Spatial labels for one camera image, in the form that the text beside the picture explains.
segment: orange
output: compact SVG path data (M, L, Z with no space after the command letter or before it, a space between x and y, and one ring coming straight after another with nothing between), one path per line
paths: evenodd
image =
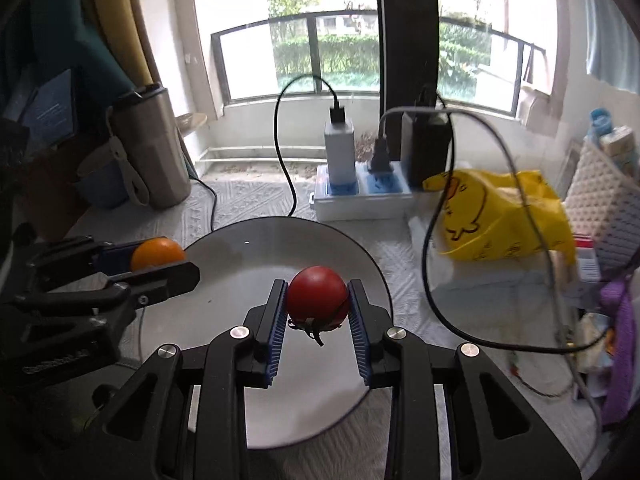
M187 259L187 255L178 242L169 238L152 238L133 252L131 257L131 272L158 267Z

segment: light blue curtain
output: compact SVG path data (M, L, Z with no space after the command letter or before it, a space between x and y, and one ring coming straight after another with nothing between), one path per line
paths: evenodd
M640 95L640 43L613 0L586 0L587 73Z

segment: black plug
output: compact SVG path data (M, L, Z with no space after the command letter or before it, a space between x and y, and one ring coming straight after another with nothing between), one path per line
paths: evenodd
M373 145L373 156L367 165L369 173L391 173L391 160L386 146L386 137L376 139Z
M338 99L334 99L334 105L329 108L331 124L344 124L347 121L344 113L344 106L340 106Z

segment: white power strip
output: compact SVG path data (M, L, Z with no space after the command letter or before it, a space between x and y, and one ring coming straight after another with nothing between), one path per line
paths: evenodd
M309 205L321 222L400 218L414 204L414 195L402 175L399 162L383 178L369 173L364 162L356 162L357 183L349 194L332 194L326 164L318 166L316 189Z

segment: white plate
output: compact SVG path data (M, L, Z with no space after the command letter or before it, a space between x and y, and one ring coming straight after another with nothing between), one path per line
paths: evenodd
M290 282L310 266L331 267L345 282L362 280L369 301L390 309L385 280L369 253L317 222L286 217L238 222L201 238L186 253L200 268L200 283L193 292L146 310L145 357L164 343L182 349L208 344L242 324L250 308L264 304L273 280ZM367 393L348 321L323 333L322 340L321 348L304 332L287 330L273 386L245 389L248 447L280 447L315 436L340 421ZM192 429L195 411L192 404Z

